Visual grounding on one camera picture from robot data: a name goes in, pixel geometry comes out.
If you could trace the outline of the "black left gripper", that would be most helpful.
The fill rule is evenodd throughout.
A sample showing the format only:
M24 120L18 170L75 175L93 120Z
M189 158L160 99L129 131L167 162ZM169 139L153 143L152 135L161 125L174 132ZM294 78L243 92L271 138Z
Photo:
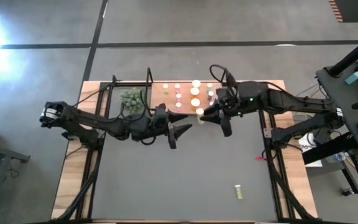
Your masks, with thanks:
M170 149L176 149L176 141L178 140L178 138L187 130L189 130L193 125L184 124L181 126L173 126L172 128L169 128L169 123L175 123L179 120L185 119L188 117L188 115L168 111L167 116L167 120L163 121L154 121L152 119L148 120L147 138L156 138L157 136L167 135Z

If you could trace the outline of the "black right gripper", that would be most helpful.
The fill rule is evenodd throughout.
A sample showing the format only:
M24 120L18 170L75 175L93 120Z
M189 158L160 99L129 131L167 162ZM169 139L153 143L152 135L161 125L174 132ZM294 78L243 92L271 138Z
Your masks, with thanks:
M225 137L232 135L230 118L233 116L243 117L245 95L238 90L231 93L228 88L218 88L216 90L218 104L214 103L204 109L204 114L200 120L220 125Z

